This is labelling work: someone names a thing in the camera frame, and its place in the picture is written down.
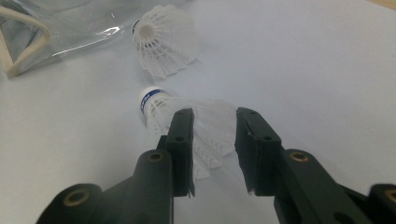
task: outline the white surface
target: white surface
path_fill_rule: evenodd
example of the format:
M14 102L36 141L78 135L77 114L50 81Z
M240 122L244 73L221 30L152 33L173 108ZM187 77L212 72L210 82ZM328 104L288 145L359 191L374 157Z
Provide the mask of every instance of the white surface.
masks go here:
M255 109L284 147L312 153L339 183L367 193L396 183L396 12L352 0L195 0L196 62L155 83L172 95ZM106 189L143 152L137 96L154 84L126 35L104 49L0 76L0 223L34 223L61 190ZM277 223L272 198L248 196L235 156L175 223Z

